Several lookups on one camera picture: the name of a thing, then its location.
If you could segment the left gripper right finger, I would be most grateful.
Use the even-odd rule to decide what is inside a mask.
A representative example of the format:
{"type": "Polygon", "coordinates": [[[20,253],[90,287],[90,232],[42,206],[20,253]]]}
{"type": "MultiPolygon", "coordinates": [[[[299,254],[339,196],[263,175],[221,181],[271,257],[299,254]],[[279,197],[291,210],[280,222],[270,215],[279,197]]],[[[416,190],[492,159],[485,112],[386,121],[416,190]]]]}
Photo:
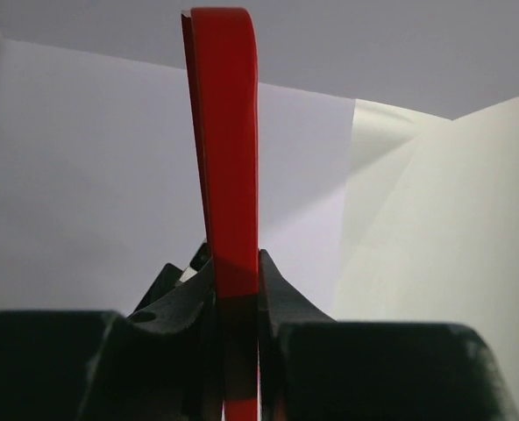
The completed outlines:
{"type": "Polygon", "coordinates": [[[452,323],[339,322],[259,254],[265,420],[517,420],[486,342],[452,323]]]}

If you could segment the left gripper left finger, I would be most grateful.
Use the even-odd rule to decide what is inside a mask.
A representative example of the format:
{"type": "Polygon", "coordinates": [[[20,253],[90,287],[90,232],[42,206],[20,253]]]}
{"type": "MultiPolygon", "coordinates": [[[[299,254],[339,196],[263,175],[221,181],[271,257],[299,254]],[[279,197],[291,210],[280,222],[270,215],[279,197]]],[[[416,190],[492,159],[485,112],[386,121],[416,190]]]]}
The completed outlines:
{"type": "Polygon", "coordinates": [[[167,265],[129,316],[0,310],[0,420],[215,420],[212,265],[167,265]]]}

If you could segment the red box lid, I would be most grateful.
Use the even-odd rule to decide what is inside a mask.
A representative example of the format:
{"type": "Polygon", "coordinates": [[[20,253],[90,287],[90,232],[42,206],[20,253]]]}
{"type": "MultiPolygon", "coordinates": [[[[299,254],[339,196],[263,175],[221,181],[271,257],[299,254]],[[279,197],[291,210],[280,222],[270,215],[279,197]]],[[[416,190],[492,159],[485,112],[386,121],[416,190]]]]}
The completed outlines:
{"type": "Polygon", "coordinates": [[[258,417],[258,58],[244,8],[182,13],[188,86],[223,339],[224,416],[258,417]]]}

